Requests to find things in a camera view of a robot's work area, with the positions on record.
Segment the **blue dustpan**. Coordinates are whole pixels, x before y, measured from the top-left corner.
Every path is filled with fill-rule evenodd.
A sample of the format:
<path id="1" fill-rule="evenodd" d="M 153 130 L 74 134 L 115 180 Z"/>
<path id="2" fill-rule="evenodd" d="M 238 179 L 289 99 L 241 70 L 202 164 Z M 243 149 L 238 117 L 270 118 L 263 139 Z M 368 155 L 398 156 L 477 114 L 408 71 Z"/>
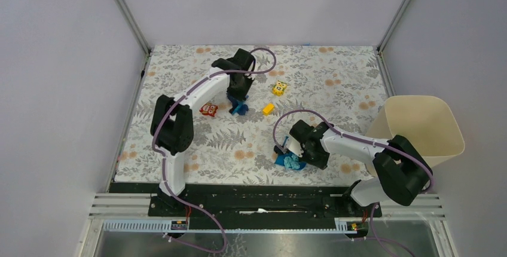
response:
<path id="1" fill-rule="evenodd" d="M 290 137 L 286 136 L 282 146 L 284 150 L 280 150 L 278 146 L 274 146 L 274 153 L 276 154 L 275 165 L 283 166 L 285 169 L 300 171 L 304 169 L 307 163 L 299 160 L 299 157 L 290 151 L 287 147 Z"/>

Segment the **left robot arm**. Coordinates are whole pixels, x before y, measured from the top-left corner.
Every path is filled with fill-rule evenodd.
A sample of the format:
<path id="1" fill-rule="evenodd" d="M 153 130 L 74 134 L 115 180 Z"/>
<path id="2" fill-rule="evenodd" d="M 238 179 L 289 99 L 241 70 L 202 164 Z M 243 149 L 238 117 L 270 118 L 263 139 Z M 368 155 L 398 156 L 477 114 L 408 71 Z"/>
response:
<path id="1" fill-rule="evenodd" d="M 248 111 L 246 99 L 253 83 L 249 71 L 255 68 L 250 51 L 238 49 L 232 58 L 218 59 L 204 77 L 174 97 L 161 95 L 155 104 L 150 133 L 152 149 L 161 154 L 161 191 L 166 194 L 163 209 L 172 216 L 185 210 L 185 200 L 179 194 L 185 188 L 184 156 L 194 139 L 193 118 L 206 108 L 217 94 L 230 100 L 232 114 Z"/>

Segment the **blue hand brush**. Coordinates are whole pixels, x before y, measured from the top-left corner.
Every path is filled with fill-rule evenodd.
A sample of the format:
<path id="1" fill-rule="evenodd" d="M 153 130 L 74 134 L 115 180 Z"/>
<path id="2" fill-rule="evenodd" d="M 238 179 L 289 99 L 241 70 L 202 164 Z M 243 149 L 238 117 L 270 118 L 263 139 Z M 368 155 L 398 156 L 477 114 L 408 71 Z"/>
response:
<path id="1" fill-rule="evenodd" d="M 227 94 L 227 99 L 231 102 L 231 108 L 229 110 L 229 113 L 231 115 L 238 114 L 241 116 L 246 115 L 247 111 L 249 110 L 249 107 L 247 104 L 245 104 L 244 100 L 238 100 L 231 96 L 230 94 Z"/>

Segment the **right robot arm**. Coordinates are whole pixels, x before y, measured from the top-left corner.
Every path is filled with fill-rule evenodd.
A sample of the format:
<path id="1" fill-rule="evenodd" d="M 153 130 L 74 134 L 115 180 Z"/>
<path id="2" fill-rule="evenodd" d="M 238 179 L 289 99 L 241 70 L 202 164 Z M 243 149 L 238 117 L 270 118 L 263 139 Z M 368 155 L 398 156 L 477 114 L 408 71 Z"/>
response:
<path id="1" fill-rule="evenodd" d="M 430 166 L 403 136 L 375 139 L 340 131 L 326 122 L 313 127 L 303 120 L 292 126 L 289 135 L 289 151 L 319 169 L 327 168 L 331 154 L 373 167 L 373 178 L 358 180 L 347 190 L 343 208 L 348 215 L 358 216 L 367 206 L 387 200 L 409 206 L 432 183 Z"/>

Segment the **black paper scrap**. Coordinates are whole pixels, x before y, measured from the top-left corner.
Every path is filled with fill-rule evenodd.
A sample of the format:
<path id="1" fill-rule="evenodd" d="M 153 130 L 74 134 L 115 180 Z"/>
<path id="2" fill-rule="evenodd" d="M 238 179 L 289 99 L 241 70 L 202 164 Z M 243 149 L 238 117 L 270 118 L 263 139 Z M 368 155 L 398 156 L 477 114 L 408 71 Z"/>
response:
<path id="1" fill-rule="evenodd" d="M 273 151 L 274 151 L 274 153 L 276 155 L 285 155 L 286 154 L 286 149 L 281 148 L 281 147 L 276 146 L 276 145 L 274 146 Z"/>

